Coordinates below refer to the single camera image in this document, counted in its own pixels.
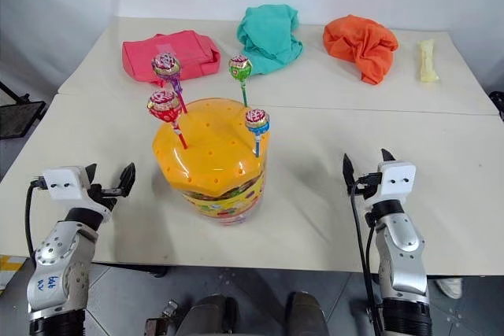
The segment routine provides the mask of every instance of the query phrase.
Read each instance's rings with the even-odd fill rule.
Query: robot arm
[[[368,211],[366,222],[376,230],[382,304],[371,311],[380,314],[380,319],[373,319],[375,331],[431,335],[427,275],[421,261],[425,240],[402,208],[413,189],[416,169],[411,163],[396,161],[386,150],[382,154],[384,162],[378,165],[378,172],[363,176],[357,182],[350,159],[345,155],[343,160],[348,192],[364,197]],[[369,266],[363,268],[369,272]]]
[[[135,182],[131,163],[123,170],[118,188],[102,190],[99,184],[91,184],[95,169],[96,164],[50,169],[38,180],[68,214],[35,251],[35,273],[27,290],[30,335],[84,333],[89,267],[98,227],[109,220],[115,197],[128,196]]]

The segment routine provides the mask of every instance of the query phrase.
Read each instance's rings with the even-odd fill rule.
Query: floor
[[[26,285],[32,266],[25,264],[0,297],[2,334],[26,335]],[[504,334],[504,278],[469,277],[464,297],[444,297],[434,282],[431,316],[435,336]],[[86,311],[87,336],[140,336],[145,321],[158,317],[169,299],[188,305],[215,293],[239,302],[240,332],[282,335],[284,305],[293,290],[313,294],[324,310],[331,335],[371,336],[364,312],[360,274],[234,268],[170,268],[165,277],[143,271],[93,264]]]

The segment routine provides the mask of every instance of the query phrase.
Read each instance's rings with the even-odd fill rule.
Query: person's leg
[[[287,304],[287,336],[329,336],[324,313],[314,296],[294,293]]]
[[[435,283],[446,296],[453,299],[462,298],[462,279],[437,279]]]
[[[201,299],[183,318],[175,336],[189,334],[222,334],[226,297],[212,295]]]

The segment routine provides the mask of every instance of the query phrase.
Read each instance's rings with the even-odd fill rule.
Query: orange cloth
[[[392,66],[392,52],[399,44],[383,25],[348,15],[325,26],[324,46],[329,55],[355,62],[361,70],[361,80],[376,85]]]

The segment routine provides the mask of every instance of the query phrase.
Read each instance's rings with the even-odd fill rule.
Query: yellow plastic container
[[[199,212],[222,224],[246,219],[265,185],[269,132],[255,156],[254,134],[245,126],[242,103],[206,98],[187,104],[178,122],[185,150],[171,124],[163,124],[153,150],[166,180]]]

